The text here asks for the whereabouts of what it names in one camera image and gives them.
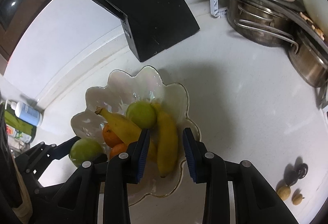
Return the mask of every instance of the yellow banana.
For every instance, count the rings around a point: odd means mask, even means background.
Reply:
[[[99,107],[95,111],[97,115],[103,116],[113,132],[126,144],[136,142],[139,139],[141,129],[131,120],[119,113],[108,112],[105,108]],[[150,140],[148,158],[156,162],[156,146]]]
[[[157,114],[158,146],[157,166],[162,178],[170,174],[178,159],[177,127],[172,117],[158,103],[153,103]]]

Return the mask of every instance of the metal screw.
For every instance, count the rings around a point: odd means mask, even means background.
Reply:
[[[120,159],[126,159],[129,156],[129,154],[128,153],[120,153],[118,156]]]
[[[84,161],[84,162],[82,163],[82,166],[83,166],[84,168],[88,168],[89,166],[91,166],[91,162],[90,162],[90,161]]]
[[[205,157],[206,158],[213,158],[214,157],[214,154],[211,153],[211,152],[207,152],[207,153],[205,153]]]
[[[248,160],[244,160],[241,164],[242,164],[245,168],[249,168],[249,167],[252,165],[252,163],[249,162]]]

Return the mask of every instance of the bowl rim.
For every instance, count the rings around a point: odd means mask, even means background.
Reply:
[[[109,85],[109,84],[108,84],[108,83],[109,83],[109,78],[110,78],[110,75],[111,75],[112,73],[115,73],[115,72],[123,72],[123,73],[127,74],[127,75],[128,75],[129,77],[131,77],[131,78],[136,78],[136,77],[138,76],[138,74],[139,74],[144,68],[150,68],[150,69],[152,69],[152,70],[153,70],[153,71],[159,76],[159,78],[160,78],[160,80],[161,80],[161,82],[162,82],[164,88],[167,87],[167,86],[170,86],[170,85],[180,85],[180,86],[184,89],[184,91],[185,91],[185,93],[186,93],[186,96],[187,96],[187,108],[186,108],[186,112],[185,112],[185,120],[191,122],[191,123],[196,127],[197,132],[198,132],[198,138],[196,138],[196,139],[198,139],[198,141],[201,142],[202,135],[201,135],[201,132],[200,132],[200,129],[199,129],[198,125],[197,125],[194,121],[192,121],[192,120],[189,118],[189,106],[190,106],[190,100],[189,100],[189,93],[188,93],[186,87],[183,86],[181,83],[178,83],[178,82],[174,82],[174,83],[171,83],[171,84],[165,84],[165,83],[163,82],[163,79],[162,79],[160,73],[159,73],[159,72],[158,72],[153,66],[149,66],[149,65],[147,65],[147,66],[143,66],[135,76],[132,76],[132,75],[130,75],[129,73],[123,71],[123,70],[115,69],[115,70],[113,70],[113,71],[109,74],[109,76],[108,76],[108,80],[107,80],[107,85],[106,85],[105,87],[100,87],[100,86],[92,86],[92,87],[89,87],[89,88],[86,90],[86,93],[85,93],[86,109],[85,109],[84,111],[80,112],[80,113],[75,114],[75,115],[71,118],[71,127],[72,127],[72,119],[73,119],[75,116],[80,115],[80,114],[86,112],[87,110],[90,110],[90,109],[88,109],[88,105],[87,105],[87,92],[88,92],[89,89],[94,88],[94,87],[101,88],[101,89],[105,89],[106,87],[108,87],[108,85]],[[173,193],[179,188],[179,186],[180,186],[180,184],[181,184],[181,182],[182,182],[182,178],[183,178],[183,174],[184,174],[184,163],[185,163],[185,162],[186,162],[186,157],[184,157],[184,158],[180,161],[180,164],[179,164],[180,177],[179,177],[178,183],[176,184],[176,186],[173,188],[172,191],[170,191],[169,193],[164,194],[164,195],[155,195],[155,194],[153,194],[153,193],[147,192],[147,193],[145,193],[145,194],[144,194],[144,195],[143,195],[138,201],[134,202],[133,204],[131,204],[131,205],[129,205],[129,206],[133,206],[133,205],[136,205],[136,204],[140,203],[143,199],[145,199],[147,196],[150,196],[150,195],[153,196],[153,197],[157,197],[157,198],[164,198],[164,197],[168,197],[168,196],[170,196],[171,194],[173,194]]]

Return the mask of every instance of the iridescent white bowl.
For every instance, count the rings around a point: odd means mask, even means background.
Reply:
[[[188,117],[189,96],[185,87],[179,83],[165,85],[157,70],[146,66],[136,76],[131,76],[121,70],[112,71],[106,87],[91,87],[86,91],[85,97],[87,108],[84,112],[72,117],[71,126],[77,136],[92,137],[102,145],[105,145],[102,128],[106,121],[102,116],[95,114],[97,106],[124,115],[129,104],[138,100],[150,102],[156,100],[161,103],[162,108],[177,123],[179,148],[176,167],[170,175],[161,178],[157,165],[147,162],[144,177],[140,183],[128,184],[128,199],[129,205],[134,205],[148,195],[155,197],[171,195],[181,183],[183,164],[186,161],[182,145],[183,129],[190,127],[195,139],[201,140],[199,128]]]

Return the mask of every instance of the stacked cookware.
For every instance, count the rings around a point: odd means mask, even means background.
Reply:
[[[286,47],[291,63],[313,87],[328,80],[328,44],[296,0],[228,0],[228,22],[245,38]]]

